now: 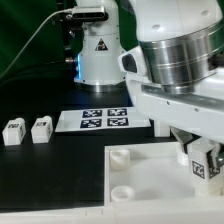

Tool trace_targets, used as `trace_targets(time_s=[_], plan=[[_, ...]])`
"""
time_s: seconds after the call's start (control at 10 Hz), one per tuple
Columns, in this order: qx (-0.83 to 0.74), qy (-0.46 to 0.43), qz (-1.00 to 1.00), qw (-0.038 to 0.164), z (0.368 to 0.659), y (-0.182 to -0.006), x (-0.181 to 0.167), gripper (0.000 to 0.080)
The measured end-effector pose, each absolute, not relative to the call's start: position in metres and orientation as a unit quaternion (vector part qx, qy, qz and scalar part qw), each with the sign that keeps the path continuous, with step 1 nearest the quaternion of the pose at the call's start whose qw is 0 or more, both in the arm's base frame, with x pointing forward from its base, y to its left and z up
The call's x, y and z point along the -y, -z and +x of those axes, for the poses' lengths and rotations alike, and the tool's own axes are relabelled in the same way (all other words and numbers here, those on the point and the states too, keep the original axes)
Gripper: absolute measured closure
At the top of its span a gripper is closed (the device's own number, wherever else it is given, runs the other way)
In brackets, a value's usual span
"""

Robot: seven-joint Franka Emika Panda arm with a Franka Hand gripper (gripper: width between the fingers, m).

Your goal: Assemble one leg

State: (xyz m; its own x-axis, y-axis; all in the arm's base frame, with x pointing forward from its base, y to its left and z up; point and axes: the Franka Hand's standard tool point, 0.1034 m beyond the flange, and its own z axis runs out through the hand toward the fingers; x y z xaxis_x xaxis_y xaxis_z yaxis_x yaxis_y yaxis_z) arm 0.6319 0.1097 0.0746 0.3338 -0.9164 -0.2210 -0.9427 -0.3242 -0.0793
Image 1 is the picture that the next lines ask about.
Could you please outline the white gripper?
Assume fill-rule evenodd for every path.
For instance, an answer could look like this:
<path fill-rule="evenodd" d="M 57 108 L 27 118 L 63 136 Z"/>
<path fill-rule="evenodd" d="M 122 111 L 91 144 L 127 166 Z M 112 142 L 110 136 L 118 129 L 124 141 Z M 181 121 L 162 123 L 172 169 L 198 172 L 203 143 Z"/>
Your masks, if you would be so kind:
<path fill-rule="evenodd" d="M 183 95 L 165 93 L 135 73 L 126 75 L 126 84 L 136 110 L 171 126 L 185 154 L 198 135 L 224 135 L 224 71 L 216 71 L 196 83 L 194 93 Z"/>

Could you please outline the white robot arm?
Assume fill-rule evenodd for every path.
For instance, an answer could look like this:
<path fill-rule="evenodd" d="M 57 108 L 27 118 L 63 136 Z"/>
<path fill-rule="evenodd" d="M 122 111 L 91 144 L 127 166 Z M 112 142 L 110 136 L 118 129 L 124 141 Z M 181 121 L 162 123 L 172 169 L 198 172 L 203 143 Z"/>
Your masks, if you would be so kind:
<path fill-rule="evenodd" d="M 120 47 L 114 0 L 77 0 L 84 21 L 80 81 L 96 88 L 126 79 L 132 104 L 176 138 L 224 145 L 224 21 L 217 0 L 124 0 L 138 46 Z"/>

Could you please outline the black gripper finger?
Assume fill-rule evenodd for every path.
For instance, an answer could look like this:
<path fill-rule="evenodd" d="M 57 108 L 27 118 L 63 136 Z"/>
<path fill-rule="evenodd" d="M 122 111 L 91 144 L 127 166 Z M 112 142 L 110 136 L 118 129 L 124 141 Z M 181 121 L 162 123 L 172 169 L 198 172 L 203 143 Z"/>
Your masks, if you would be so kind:
<path fill-rule="evenodd" d="M 211 172 L 218 172 L 224 165 L 224 145 L 216 143 L 207 153 L 208 167 Z"/>

